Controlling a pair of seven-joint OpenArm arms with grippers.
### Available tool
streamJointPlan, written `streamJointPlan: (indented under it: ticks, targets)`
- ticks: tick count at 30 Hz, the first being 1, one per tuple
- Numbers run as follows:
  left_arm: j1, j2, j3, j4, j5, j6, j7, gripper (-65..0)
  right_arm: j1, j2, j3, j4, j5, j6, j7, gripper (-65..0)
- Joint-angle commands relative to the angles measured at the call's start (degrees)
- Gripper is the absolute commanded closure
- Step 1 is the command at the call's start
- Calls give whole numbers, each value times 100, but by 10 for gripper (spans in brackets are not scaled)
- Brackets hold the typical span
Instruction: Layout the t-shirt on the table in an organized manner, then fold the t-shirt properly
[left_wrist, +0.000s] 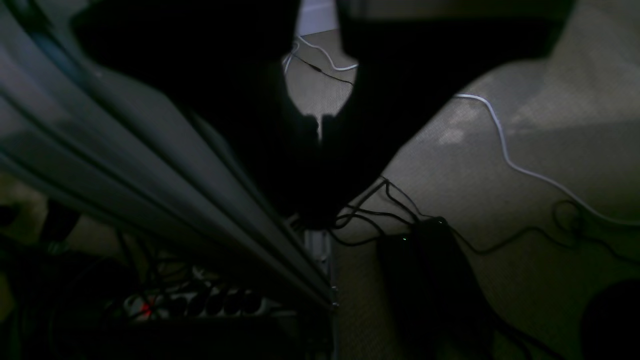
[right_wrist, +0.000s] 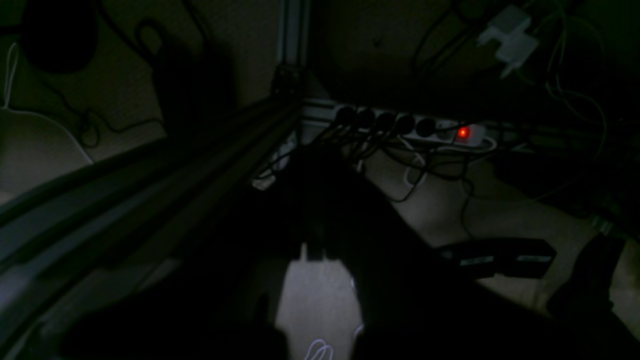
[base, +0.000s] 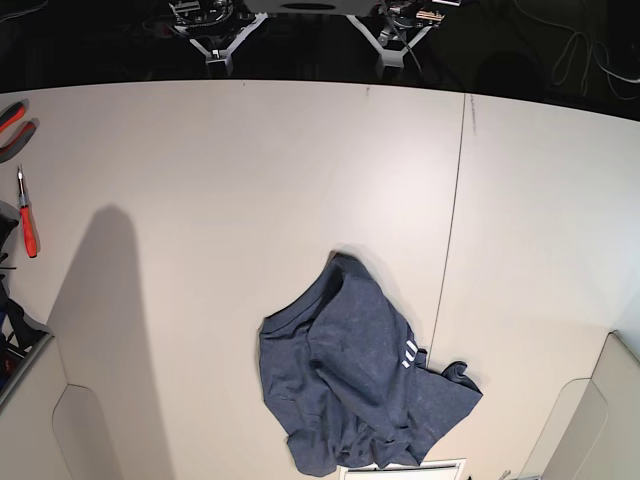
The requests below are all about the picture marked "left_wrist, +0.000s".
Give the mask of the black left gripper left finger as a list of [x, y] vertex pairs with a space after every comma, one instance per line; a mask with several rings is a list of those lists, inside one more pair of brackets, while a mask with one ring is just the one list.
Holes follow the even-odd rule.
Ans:
[[71, 30], [93, 61], [208, 122], [282, 215], [318, 226], [305, 173], [317, 121], [290, 98], [281, 61], [298, 0], [100, 0]]

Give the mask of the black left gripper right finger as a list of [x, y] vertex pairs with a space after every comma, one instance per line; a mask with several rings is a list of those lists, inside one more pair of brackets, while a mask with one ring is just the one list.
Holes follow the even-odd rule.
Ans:
[[339, 0], [342, 48], [358, 62], [348, 99], [322, 123], [320, 185], [331, 223], [452, 96], [507, 63], [548, 55], [573, 0]]

